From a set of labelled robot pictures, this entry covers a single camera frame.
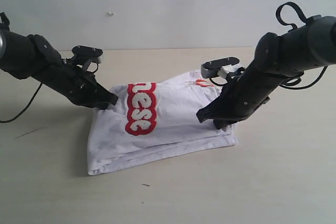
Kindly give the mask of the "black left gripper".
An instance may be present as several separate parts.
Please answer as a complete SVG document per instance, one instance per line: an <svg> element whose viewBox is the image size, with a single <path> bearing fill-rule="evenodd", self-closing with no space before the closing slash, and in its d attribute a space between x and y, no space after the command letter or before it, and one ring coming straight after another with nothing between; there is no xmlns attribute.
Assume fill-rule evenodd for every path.
<svg viewBox="0 0 336 224"><path fill-rule="evenodd" d="M106 110L116 105L118 96L100 85L93 71L61 61L48 64L34 73L34 79L65 96L71 103Z"/></svg>

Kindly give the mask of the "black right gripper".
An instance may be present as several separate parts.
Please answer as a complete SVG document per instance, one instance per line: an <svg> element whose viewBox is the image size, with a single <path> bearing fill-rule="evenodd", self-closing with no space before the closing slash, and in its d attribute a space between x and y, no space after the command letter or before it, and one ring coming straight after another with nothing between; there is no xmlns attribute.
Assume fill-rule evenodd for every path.
<svg viewBox="0 0 336 224"><path fill-rule="evenodd" d="M224 101L213 101L197 111L200 123L213 120L217 129L248 119L262 105L269 95L281 84L281 76L257 70L250 64L232 89L225 92Z"/></svg>

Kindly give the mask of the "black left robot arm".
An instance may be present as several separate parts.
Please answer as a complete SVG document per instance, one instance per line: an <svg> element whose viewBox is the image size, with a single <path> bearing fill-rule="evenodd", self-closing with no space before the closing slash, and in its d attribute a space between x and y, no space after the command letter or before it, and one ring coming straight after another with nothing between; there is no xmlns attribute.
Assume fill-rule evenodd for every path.
<svg viewBox="0 0 336 224"><path fill-rule="evenodd" d="M33 79L65 96L71 103L105 110L117 103L118 97L101 86L91 63L100 64L103 51L75 46L73 56L63 59L41 35L27 37L1 30L1 69L16 79Z"/></svg>

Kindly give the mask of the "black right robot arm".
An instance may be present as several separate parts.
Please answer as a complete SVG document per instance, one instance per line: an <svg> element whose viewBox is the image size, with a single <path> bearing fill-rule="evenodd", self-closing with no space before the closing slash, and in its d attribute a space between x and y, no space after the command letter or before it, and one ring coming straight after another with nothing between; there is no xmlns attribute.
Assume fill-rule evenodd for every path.
<svg viewBox="0 0 336 224"><path fill-rule="evenodd" d="M241 67L235 57L201 65L206 79L226 80L218 98L200 109L199 122L212 119L215 127L244 121L269 95L287 81L299 79L305 71L335 64L335 17L310 17L306 25L282 36L266 33L259 40L253 61Z"/></svg>

